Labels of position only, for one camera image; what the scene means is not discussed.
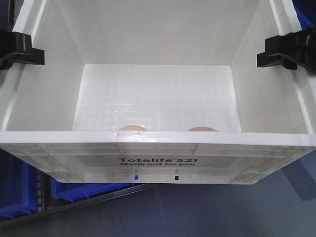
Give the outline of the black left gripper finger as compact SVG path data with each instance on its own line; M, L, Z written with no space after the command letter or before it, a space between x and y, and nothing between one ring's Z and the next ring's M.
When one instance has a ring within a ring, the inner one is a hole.
M0 32L0 69L9 70L14 63L44 65L44 51L33 48L30 35Z

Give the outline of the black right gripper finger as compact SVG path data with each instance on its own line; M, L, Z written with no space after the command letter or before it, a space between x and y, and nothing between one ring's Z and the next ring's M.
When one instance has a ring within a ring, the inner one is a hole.
M316 71L316 28L265 39L265 51L257 55L257 67L282 65L288 70L298 66Z

